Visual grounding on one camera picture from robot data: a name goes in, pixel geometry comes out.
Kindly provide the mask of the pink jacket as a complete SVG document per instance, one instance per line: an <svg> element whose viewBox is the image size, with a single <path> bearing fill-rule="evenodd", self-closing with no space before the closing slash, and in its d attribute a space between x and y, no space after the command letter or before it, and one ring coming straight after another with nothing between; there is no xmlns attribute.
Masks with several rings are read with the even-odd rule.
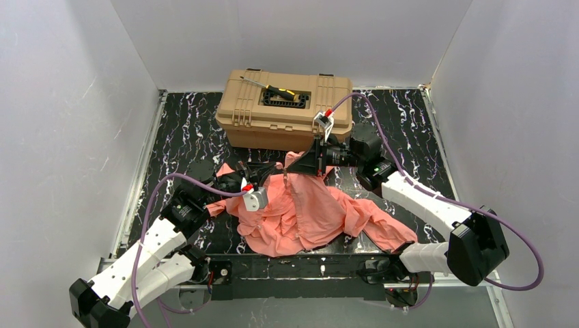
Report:
<svg viewBox="0 0 579 328"><path fill-rule="evenodd" d="M340 234L364 232L382 251L416 242L416 233L384 212L375 202L354 199L325 185L323 177L275 174L266 179L268 205L255 212L241 197L209 204L211 216L225 211L238 218L237 231L252 251L292 256L329 244Z"/></svg>

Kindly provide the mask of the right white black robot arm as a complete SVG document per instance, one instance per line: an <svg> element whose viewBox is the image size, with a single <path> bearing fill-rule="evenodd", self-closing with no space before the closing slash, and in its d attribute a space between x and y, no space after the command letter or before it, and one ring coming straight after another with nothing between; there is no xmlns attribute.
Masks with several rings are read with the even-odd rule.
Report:
<svg viewBox="0 0 579 328"><path fill-rule="evenodd" d="M499 222L419 191L410 184L382 149L383 141L370 124L357 124L341 143L334 135L316 135L310 148L289 164L287 172L321 176L328 166L354 167L363 188L394 202L421 218L444 236L443 243L405 242L389 255L379 271L388 278L420 272L450 273L477 286L510 251Z"/></svg>

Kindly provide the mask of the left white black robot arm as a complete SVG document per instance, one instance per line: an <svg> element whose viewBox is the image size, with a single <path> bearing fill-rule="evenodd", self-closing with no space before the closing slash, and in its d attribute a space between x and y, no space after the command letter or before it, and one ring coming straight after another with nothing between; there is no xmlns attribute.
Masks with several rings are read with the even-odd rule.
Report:
<svg viewBox="0 0 579 328"><path fill-rule="evenodd" d="M127 327L143 307L167 290L193 278L212 281L210 261L190 238L210 219L210 204L239 200L256 212L268 203L265 182L281 172L275 162L239 162L229 173L218 173L211 160L195 161L184 173L161 179L175 190L152 224L155 199L147 203L141 238L113 264L89 280L77 279L69 288L73 316L84 327Z"/></svg>

